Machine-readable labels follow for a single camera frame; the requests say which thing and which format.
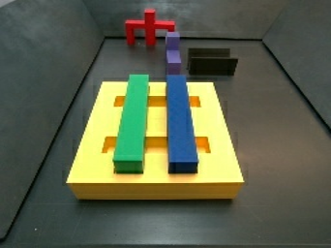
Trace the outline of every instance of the gray floor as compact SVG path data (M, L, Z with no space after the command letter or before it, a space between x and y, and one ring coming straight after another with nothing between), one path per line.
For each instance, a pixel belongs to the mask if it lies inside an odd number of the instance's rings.
M46 164L2 245L331 244L331 136L260 42L183 40L230 47L234 77L214 80L246 178L234 201L78 201L64 181L103 79L164 79L164 43L106 40Z

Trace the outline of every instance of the blue bar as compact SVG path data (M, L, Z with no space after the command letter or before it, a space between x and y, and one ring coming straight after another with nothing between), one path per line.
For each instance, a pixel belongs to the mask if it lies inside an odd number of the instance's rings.
M168 172L198 173L198 152L187 93L187 77L167 76Z

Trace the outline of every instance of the blue block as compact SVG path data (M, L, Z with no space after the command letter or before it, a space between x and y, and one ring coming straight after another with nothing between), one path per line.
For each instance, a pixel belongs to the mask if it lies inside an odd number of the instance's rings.
M167 47L167 50L180 50L180 33L179 32L167 32L166 47Z
M187 77L167 76L168 172L198 173L198 152L187 93Z
M178 50L167 50L167 75L182 73L182 55Z

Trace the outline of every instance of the wooden block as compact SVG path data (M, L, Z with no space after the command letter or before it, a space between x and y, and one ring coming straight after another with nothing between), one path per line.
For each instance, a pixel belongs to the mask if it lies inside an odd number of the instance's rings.
M127 82L104 82L67 179L72 193L82 200L235 198L243 177L214 83L187 83L199 155L192 174L168 173L166 82L148 85L144 173L114 172Z
M168 172L198 173L187 77L167 76Z
M112 161L116 173L143 173L148 75L130 75L126 96Z

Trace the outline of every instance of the purple block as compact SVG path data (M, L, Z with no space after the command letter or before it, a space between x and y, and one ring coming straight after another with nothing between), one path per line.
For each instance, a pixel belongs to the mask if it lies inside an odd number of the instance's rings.
M178 50L167 50L167 75L182 73L182 55Z
M180 49L180 33L179 32L167 32L166 48L167 50Z

